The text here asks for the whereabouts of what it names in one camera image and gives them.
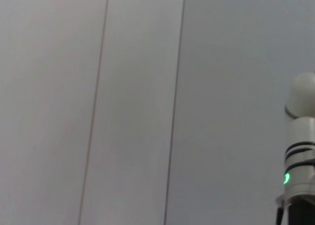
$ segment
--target black pole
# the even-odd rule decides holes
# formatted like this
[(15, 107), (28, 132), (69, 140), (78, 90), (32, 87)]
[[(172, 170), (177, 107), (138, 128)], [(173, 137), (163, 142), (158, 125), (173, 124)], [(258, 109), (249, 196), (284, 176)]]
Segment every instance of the black pole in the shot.
[(315, 206), (305, 200), (297, 200), (288, 208), (289, 225), (315, 225)]
[(278, 208), (276, 225), (281, 225), (283, 215), (284, 215), (284, 208)]

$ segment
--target black stand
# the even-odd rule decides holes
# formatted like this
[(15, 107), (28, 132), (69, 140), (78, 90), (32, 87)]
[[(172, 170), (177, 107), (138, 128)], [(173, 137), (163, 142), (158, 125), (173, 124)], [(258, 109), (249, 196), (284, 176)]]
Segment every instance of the black stand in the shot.
[(289, 225), (315, 225), (315, 206), (305, 200), (295, 201), (288, 213)]

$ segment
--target black stripe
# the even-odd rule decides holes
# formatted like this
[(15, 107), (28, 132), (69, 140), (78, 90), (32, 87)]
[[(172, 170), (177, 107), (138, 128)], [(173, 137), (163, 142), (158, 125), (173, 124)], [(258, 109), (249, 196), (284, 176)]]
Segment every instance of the black stripe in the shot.
[(315, 166), (315, 162), (297, 162), (294, 163), (292, 165), (290, 165), (284, 172), (284, 174), (286, 175), (287, 172), (289, 172), (291, 169), (295, 168), (295, 167), (300, 167), (300, 166)]
[(297, 147), (297, 146), (301, 146), (301, 145), (315, 145), (315, 142), (313, 141), (301, 141), (301, 142), (297, 142), (291, 146), (289, 146), (287, 148), (287, 150), (285, 151), (285, 153), (287, 153), (289, 150), (293, 149), (294, 147)]
[(286, 156), (285, 156), (285, 161), (291, 157), (292, 155), (295, 155), (297, 153), (301, 153), (301, 152), (305, 152), (305, 151), (308, 151), (308, 150), (312, 150), (312, 148), (301, 148), (301, 149), (297, 149), (297, 150), (292, 150), (290, 153), (288, 153)]
[(285, 113), (292, 119), (297, 119), (298, 117), (291, 113), (287, 107), (284, 108)]

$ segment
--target panel seam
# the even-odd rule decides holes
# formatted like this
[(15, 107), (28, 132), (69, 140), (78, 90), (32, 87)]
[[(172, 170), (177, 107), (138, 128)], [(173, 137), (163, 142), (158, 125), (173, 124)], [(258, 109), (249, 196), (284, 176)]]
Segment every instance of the panel seam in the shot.
[(86, 163), (85, 163), (84, 179), (83, 179), (83, 186), (82, 186), (82, 192), (81, 192), (78, 225), (81, 225), (81, 221), (82, 221), (84, 196), (85, 196), (85, 190), (86, 190), (87, 175), (88, 175), (89, 161), (90, 161), (90, 152), (91, 152), (92, 137), (93, 137), (93, 128), (94, 128), (94, 119), (95, 119), (95, 110), (96, 110), (96, 99), (97, 99), (97, 93), (98, 93), (99, 76), (100, 76), (100, 71), (101, 71), (102, 56), (103, 56), (103, 49), (104, 49), (105, 28), (106, 28), (106, 20), (107, 20), (107, 13), (108, 13), (108, 4), (109, 4), (109, 0), (106, 0), (105, 11), (104, 11), (104, 21), (103, 21), (103, 27), (102, 27), (102, 36), (101, 36), (102, 40), (101, 40), (101, 45), (100, 45), (100, 54), (99, 54), (99, 59), (98, 59), (98, 69), (97, 69), (97, 76), (96, 76), (92, 119), (91, 119), (91, 126), (90, 126), (90, 136), (89, 136), (89, 142), (88, 142), (88, 150), (87, 150)]
[(176, 78), (175, 78), (175, 91), (174, 91), (173, 116), (172, 116), (172, 130), (171, 130), (170, 150), (169, 150), (169, 159), (168, 159), (168, 171), (167, 171), (167, 182), (166, 182), (167, 184), (166, 184), (166, 197), (165, 197), (165, 211), (164, 211), (164, 222), (163, 222), (164, 225), (166, 225), (166, 222), (167, 222), (167, 208), (168, 208), (168, 203), (169, 203), (169, 185), (170, 185), (171, 161), (172, 161), (172, 151), (173, 151), (173, 137), (174, 137), (174, 125), (175, 125), (175, 112), (176, 112), (178, 76), (179, 76), (179, 67), (180, 67), (180, 59), (181, 59), (180, 57), (181, 57), (181, 50), (182, 50), (185, 3), (186, 3), (186, 0), (183, 0), (183, 2), (182, 2), (182, 14), (181, 14), (181, 26), (180, 26), (180, 38), (179, 38), (178, 55), (177, 55)]

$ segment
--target gray wall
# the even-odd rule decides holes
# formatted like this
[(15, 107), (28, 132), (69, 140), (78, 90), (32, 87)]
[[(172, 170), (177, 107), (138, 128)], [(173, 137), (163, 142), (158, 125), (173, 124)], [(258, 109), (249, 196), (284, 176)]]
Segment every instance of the gray wall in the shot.
[(109, 0), (81, 225), (162, 225), (183, 0)]
[(314, 0), (186, 0), (167, 225), (274, 224), (284, 103), (315, 64)]
[(78, 224), (105, 4), (0, 0), (0, 224)]

